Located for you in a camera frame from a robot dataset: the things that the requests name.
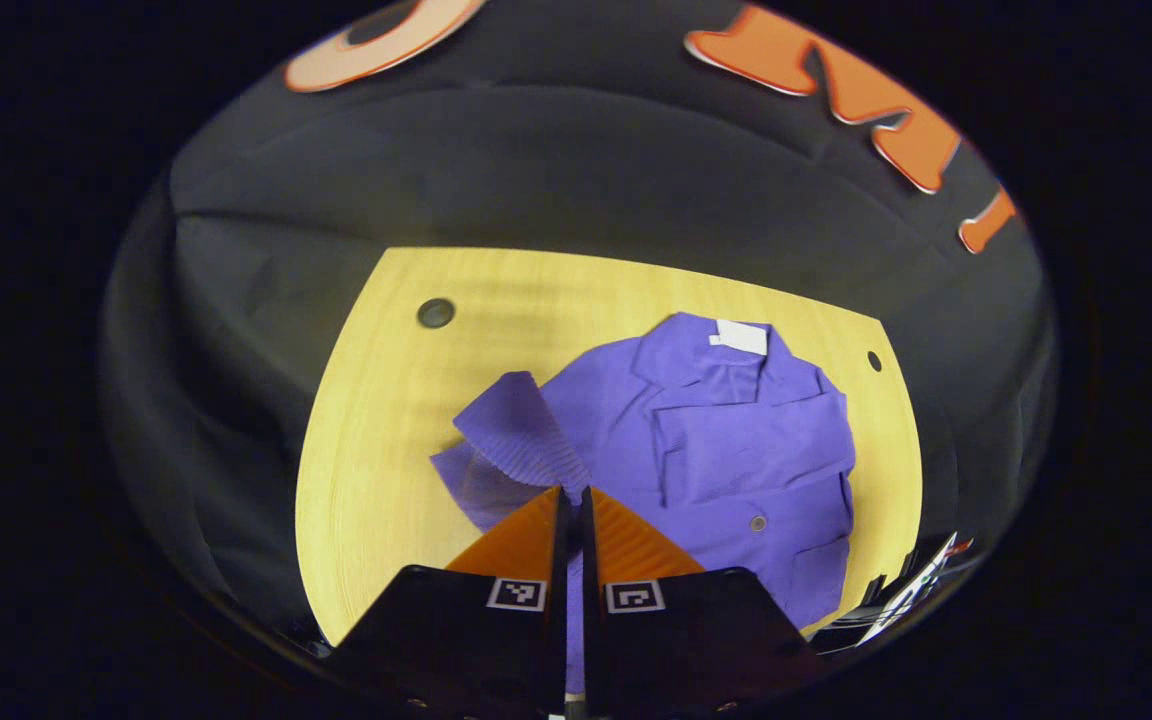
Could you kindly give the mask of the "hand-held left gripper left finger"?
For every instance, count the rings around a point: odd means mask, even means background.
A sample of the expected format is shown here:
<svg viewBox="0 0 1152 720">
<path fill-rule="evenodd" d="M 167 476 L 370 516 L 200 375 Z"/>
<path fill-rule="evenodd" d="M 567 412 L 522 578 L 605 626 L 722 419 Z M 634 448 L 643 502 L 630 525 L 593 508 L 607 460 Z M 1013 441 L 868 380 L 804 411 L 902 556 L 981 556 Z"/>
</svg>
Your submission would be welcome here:
<svg viewBox="0 0 1152 720">
<path fill-rule="evenodd" d="M 570 501 L 547 488 L 444 569 L 394 575 L 326 660 L 384 719 L 564 708 Z"/>
</svg>

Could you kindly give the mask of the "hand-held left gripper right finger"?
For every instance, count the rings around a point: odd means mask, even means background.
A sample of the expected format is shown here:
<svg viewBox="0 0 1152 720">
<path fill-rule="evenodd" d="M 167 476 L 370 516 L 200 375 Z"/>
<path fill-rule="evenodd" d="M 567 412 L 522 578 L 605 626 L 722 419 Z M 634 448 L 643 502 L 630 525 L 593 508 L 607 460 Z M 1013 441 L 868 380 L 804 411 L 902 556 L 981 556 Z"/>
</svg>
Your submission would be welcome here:
<svg viewBox="0 0 1152 720">
<path fill-rule="evenodd" d="M 581 526 L 590 717 L 745 719 L 823 674 L 753 571 L 704 569 L 600 488 Z"/>
</svg>

